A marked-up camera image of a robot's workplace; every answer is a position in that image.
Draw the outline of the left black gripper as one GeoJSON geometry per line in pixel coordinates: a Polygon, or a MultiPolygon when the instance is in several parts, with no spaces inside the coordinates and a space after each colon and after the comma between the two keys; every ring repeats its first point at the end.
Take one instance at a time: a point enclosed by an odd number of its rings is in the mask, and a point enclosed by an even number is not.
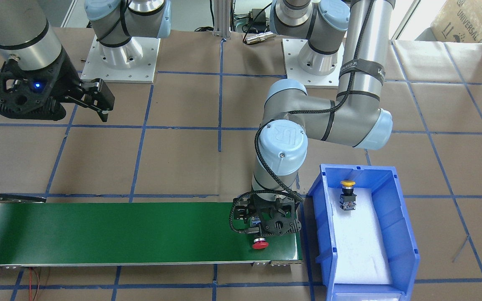
{"type": "Polygon", "coordinates": [[[230,229],[237,234],[257,237],[294,234],[302,229],[296,216],[298,199],[282,191],[256,190],[233,199],[229,213],[230,229]]]}

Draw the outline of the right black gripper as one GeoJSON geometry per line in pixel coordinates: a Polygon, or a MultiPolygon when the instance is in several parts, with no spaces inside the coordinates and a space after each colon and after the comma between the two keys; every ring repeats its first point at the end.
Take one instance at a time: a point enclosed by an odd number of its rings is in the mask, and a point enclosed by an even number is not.
{"type": "Polygon", "coordinates": [[[0,115],[11,119],[53,120],[65,117],[62,103],[73,102],[97,112],[102,122],[114,109],[115,97],[103,79],[79,79],[67,52],[39,70],[23,70],[10,55],[0,71],[0,115]]]}

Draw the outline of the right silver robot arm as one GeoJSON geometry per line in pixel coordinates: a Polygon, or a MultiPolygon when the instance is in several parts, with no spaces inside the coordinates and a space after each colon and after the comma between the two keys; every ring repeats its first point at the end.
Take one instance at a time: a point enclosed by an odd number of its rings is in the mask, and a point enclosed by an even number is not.
{"type": "Polygon", "coordinates": [[[79,78],[36,1],[0,0],[0,54],[0,115],[58,121],[66,116],[63,103],[75,103],[107,122],[114,95],[100,78],[79,78]]]}

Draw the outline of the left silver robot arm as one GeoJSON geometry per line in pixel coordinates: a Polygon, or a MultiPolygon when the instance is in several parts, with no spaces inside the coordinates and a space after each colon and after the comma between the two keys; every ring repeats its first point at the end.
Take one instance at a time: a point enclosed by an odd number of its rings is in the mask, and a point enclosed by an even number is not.
{"type": "Polygon", "coordinates": [[[237,234],[268,236],[299,232],[295,211],[303,202],[292,190],[308,148],[308,139],[380,149],[390,138],[392,115],[380,108],[385,83],[390,18],[394,0],[274,0],[273,33],[306,40],[302,68],[316,74],[316,59],[335,63],[342,42],[335,100],[310,97],[294,79],[269,89],[260,128],[254,138],[256,164],[251,190],[234,198],[230,229],[237,234]]]}

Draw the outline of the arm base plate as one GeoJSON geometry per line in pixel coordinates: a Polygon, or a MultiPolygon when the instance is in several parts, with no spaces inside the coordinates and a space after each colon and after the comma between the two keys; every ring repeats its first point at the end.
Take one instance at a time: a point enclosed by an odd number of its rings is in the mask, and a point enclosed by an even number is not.
{"type": "Polygon", "coordinates": [[[338,88],[343,43],[336,53],[330,55],[315,52],[304,39],[284,38],[282,47],[287,78],[309,88],[338,88]]]}
{"type": "Polygon", "coordinates": [[[81,79],[152,84],[160,42],[160,38],[132,37],[128,44],[110,48],[94,40],[81,79]]]}

